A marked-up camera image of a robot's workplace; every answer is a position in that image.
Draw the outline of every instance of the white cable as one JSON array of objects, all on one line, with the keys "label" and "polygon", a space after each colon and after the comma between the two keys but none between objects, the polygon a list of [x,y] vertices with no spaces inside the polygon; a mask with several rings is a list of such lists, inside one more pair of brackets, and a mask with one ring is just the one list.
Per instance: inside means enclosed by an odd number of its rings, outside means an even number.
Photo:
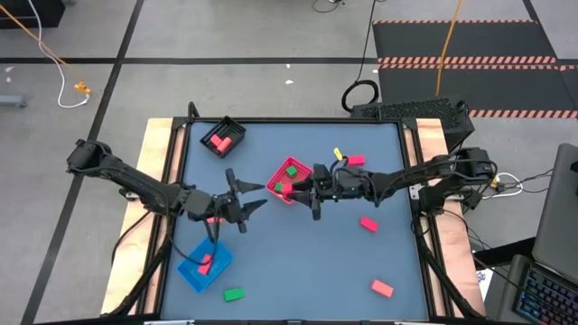
[{"label": "white cable", "polygon": [[89,98],[90,98],[89,94],[85,94],[86,98],[76,105],[66,106],[66,105],[63,105],[61,103],[62,92],[64,92],[64,86],[66,85],[66,79],[64,78],[64,73],[62,72],[61,65],[58,63],[58,61],[56,59],[54,59],[46,51],[44,51],[44,48],[42,47],[42,23],[40,21],[40,16],[38,15],[38,12],[36,12],[36,7],[34,7],[33,1],[28,0],[28,3],[30,4],[30,7],[32,8],[32,10],[34,12],[34,16],[36,16],[36,22],[38,22],[38,47],[40,48],[40,51],[42,52],[42,54],[44,54],[45,57],[50,58],[51,60],[54,61],[54,64],[56,64],[56,68],[58,68],[58,71],[61,73],[62,85],[61,85],[61,92],[58,95],[58,106],[60,106],[62,108],[76,108],[76,107],[85,105],[86,103],[89,102]]},{"label": "white cable", "polygon": [[524,185],[522,185],[522,182],[514,175],[512,175],[509,172],[499,172],[498,175],[496,175],[496,177],[500,177],[500,176],[508,176],[511,179],[513,179],[514,181],[516,181],[516,187],[519,188],[519,190],[513,192],[513,193],[503,193],[503,194],[495,194],[495,195],[489,195],[487,197],[482,197],[483,200],[487,200],[487,199],[495,199],[495,198],[506,198],[506,197],[510,197],[510,196],[515,196],[518,195],[519,193],[524,191]]}]

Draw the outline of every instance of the red block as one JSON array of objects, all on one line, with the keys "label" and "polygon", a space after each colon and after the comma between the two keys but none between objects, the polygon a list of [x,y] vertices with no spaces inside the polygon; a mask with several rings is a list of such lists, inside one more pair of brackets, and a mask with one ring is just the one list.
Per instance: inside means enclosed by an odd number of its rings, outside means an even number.
[{"label": "red block", "polygon": [[368,217],[361,217],[361,219],[359,220],[359,223],[362,227],[364,227],[365,229],[367,229],[371,232],[378,231],[378,228],[379,228],[378,223],[375,222],[374,220],[368,218]]},{"label": "red block", "polygon": [[383,294],[387,298],[391,298],[391,295],[394,294],[394,288],[379,280],[373,280],[373,283],[371,283],[371,290]]},{"label": "red block", "polygon": [[225,219],[224,218],[217,218],[217,217],[211,217],[211,218],[207,218],[207,222],[208,223],[216,223],[216,220],[219,220],[220,224],[224,224],[225,223]]},{"label": "red block", "polygon": [[219,146],[217,146],[217,150],[220,153],[224,153],[225,150],[227,150],[227,148],[233,143],[233,140],[231,140],[231,138],[226,137],[225,139],[223,139],[223,142],[219,144]]},{"label": "red block", "polygon": [[221,140],[218,135],[213,135],[213,136],[210,138],[210,142],[211,142],[214,146],[220,146],[220,144],[223,142],[223,140]]},{"label": "red block", "polygon": [[348,166],[363,166],[364,163],[365,163],[365,156],[356,155],[347,157]]},{"label": "red block", "polygon": [[[206,254],[203,258],[202,258],[202,262],[203,263],[207,263],[210,261],[210,255]],[[210,263],[208,263],[207,265],[201,265],[199,266],[199,268],[197,269],[197,272],[199,272],[200,274],[203,275],[207,275],[207,273],[209,272],[209,266]]]},{"label": "red block", "polygon": [[285,183],[281,186],[281,194],[289,194],[293,191],[292,183]]}]

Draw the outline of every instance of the orange and black striped tape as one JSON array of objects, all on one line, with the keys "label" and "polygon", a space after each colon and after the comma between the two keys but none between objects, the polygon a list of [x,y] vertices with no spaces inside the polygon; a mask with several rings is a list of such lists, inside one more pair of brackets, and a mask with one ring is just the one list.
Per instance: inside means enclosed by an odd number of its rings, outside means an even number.
[{"label": "orange and black striped tape", "polygon": [[[420,63],[440,64],[440,57],[388,57],[378,59],[379,63]],[[446,57],[443,64],[554,64],[555,57],[549,56],[475,56]]]},{"label": "orange and black striped tape", "polygon": [[[451,23],[451,20],[376,20],[373,24],[378,23]],[[531,19],[476,19],[476,20],[459,20],[456,23],[535,23]]]},{"label": "orange and black striped tape", "polygon": [[576,118],[572,110],[519,110],[519,109],[471,109],[470,117],[517,117],[517,118]]},{"label": "orange and black striped tape", "polygon": [[[380,69],[439,69],[439,64],[381,64]],[[445,64],[445,70],[559,70],[552,64],[513,65],[513,64]]]}]

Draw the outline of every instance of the blue tray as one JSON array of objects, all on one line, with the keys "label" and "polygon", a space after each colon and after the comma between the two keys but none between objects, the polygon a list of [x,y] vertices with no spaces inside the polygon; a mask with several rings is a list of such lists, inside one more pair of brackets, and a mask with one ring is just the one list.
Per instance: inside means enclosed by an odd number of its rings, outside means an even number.
[{"label": "blue tray", "polygon": [[[194,259],[195,261],[202,261],[202,258],[205,255],[211,255],[212,253],[213,243],[211,243],[210,239],[207,237],[192,251],[192,253],[189,254],[189,258]],[[179,270],[182,277],[197,293],[202,293],[207,289],[209,284],[225,270],[227,265],[231,263],[232,259],[233,255],[225,245],[219,241],[217,243],[217,252],[215,252],[208,274],[200,274],[197,271],[199,266],[187,260],[183,260],[177,267],[177,270]]]}]

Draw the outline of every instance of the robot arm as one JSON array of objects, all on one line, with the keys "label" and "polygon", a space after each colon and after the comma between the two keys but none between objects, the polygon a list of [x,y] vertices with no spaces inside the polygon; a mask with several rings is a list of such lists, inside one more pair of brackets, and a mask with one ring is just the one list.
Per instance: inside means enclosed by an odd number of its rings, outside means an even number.
[{"label": "robot arm", "polygon": [[245,221],[253,211],[266,203],[266,200],[257,200],[241,206],[239,193],[260,190],[264,186],[237,180],[232,169],[226,170],[230,190],[211,195],[197,190],[194,185],[162,183],[125,164],[112,154],[108,145],[101,142],[78,140],[76,145],[76,149],[67,159],[68,172],[112,181],[137,194],[146,209],[166,217],[186,212],[193,221],[210,217],[224,218],[229,223],[237,223],[239,231],[245,233]]},{"label": "robot arm", "polygon": [[419,190],[420,206],[424,210],[440,209],[447,197],[467,185],[481,185],[491,181],[493,162],[480,148],[461,149],[451,155],[440,155],[421,165],[392,173],[369,172],[347,165],[328,170],[322,164],[313,166],[313,173],[294,184],[295,192],[288,195],[312,209],[313,219],[321,218],[321,203],[325,200],[365,199],[376,207],[396,191],[442,179],[433,187]]}]

